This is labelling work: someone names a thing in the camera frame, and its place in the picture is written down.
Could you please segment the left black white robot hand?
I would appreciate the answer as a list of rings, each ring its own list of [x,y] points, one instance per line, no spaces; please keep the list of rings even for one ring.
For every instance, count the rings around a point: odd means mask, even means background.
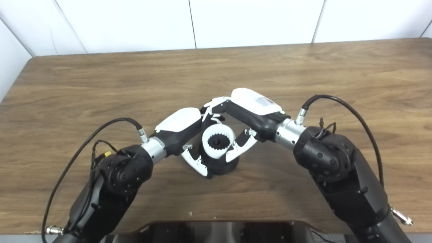
[[[201,133],[201,122],[198,108],[179,109],[158,124],[147,140],[142,135],[141,146],[150,155],[153,164],[171,155],[182,156],[201,176],[211,179],[213,173],[203,163],[196,148],[188,144],[193,137]]]

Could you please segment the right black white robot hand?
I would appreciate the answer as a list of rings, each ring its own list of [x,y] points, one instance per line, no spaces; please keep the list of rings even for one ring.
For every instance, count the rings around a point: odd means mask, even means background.
[[[248,151],[257,141],[276,142],[293,151],[306,127],[291,119],[269,98],[247,88],[236,88],[229,97],[214,98],[200,109],[202,123],[208,125],[217,114],[228,114],[247,129],[240,134],[219,159],[229,163]]]

